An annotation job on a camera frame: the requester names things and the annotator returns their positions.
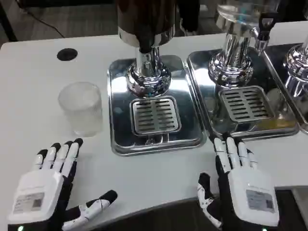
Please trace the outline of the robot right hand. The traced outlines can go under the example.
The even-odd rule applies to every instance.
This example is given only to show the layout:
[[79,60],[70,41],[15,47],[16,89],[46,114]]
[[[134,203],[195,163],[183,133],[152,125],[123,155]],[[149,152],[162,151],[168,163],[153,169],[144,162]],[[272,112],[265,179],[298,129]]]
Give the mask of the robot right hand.
[[252,151],[241,139],[211,133],[215,151],[219,197],[210,190],[210,176],[202,172],[197,185],[199,206],[220,231],[270,231],[280,215],[271,176],[258,167]]

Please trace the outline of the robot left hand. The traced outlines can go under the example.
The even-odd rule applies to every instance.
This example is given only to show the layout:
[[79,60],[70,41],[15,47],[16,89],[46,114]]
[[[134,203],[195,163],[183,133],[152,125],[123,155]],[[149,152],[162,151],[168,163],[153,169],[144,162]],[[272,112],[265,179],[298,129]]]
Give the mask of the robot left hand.
[[8,215],[9,231],[73,231],[105,211],[118,197],[114,190],[68,208],[83,139],[54,143],[40,150],[19,180]]

